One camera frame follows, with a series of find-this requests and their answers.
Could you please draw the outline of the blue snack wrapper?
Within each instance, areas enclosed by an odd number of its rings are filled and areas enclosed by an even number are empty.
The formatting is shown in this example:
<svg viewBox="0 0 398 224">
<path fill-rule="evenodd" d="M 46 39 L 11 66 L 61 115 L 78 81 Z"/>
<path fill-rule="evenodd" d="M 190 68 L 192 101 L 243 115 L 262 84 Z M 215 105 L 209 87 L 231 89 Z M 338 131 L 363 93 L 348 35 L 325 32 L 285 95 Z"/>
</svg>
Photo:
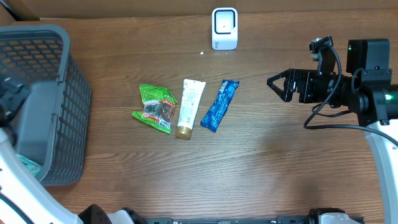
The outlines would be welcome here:
<svg viewBox="0 0 398 224">
<path fill-rule="evenodd" d="M 200 122 L 202 127 L 208 128 L 213 132 L 217 131 L 239 84 L 239 81 L 236 82 L 234 80 L 222 81 L 215 102 Z"/>
</svg>

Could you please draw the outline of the mint tissue wipes pack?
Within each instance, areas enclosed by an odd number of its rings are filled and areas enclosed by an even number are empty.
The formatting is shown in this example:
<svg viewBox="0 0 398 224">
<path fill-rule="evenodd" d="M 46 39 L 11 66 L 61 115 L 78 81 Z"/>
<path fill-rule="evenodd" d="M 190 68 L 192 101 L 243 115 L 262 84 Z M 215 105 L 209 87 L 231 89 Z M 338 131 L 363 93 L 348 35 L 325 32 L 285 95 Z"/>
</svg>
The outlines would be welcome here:
<svg viewBox="0 0 398 224">
<path fill-rule="evenodd" d="M 22 165 L 35 177 L 41 170 L 42 166 L 38 163 L 24 157 L 20 154 L 17 155 Z"/>
</svg>

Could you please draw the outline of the white cream tube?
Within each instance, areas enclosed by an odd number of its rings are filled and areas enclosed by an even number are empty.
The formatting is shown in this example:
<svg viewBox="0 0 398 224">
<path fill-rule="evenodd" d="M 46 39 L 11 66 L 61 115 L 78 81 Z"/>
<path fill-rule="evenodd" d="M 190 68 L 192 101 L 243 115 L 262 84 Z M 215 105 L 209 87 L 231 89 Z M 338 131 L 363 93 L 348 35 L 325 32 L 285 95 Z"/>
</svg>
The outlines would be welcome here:
<svg viewBox="0 0 398 224">
<path fill-rule="evenodd" d="M 184 79 L 176 137 L 190 139 L 206 82 Z"/>
</svg>

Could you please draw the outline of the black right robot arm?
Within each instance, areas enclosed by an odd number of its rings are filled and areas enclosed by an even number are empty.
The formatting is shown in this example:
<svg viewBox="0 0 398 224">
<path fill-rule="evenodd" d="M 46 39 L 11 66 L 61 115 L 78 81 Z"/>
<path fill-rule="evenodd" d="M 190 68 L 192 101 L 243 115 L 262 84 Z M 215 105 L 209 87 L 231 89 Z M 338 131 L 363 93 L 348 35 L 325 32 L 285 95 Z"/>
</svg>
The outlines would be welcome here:
<svg viewBox="0 0 398 224">
<path fill-rule="evenodd" d="M 388 39 L 349 40 L 346 71 L 330 36 L 310 42 L 309 51 L 318 62 L 315 70 L 290 68 L 267 80 L 285 102 L 299 94 L 301 103 L 312 103 L 305 129 L 356 129 L 364 131 L 376 164 L 385 223 L 397 223 L 397 85 L 391 83 Z M 347 107 L 358 124 L 311 125 L 321 109 Z"/>
</svg>

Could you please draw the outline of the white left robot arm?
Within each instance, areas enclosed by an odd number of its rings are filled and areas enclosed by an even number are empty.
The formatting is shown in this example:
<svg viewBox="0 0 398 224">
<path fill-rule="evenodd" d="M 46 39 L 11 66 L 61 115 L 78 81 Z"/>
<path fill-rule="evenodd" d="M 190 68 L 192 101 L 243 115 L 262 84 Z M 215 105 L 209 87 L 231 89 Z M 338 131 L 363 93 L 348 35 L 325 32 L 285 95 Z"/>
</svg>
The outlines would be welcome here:
<svg viewBox="0 0 398 224">
<path fill-rule="evenodd" d="M 59 204 L 23 166 L 14 150 L 16 134 L 5 127 L 20 110 L 29 89 L 10 78 L 1 80 L 1 223 L 147 223 L 134 210 L 107 214 L 92 204 L 79 214 Z"/>
</svg>

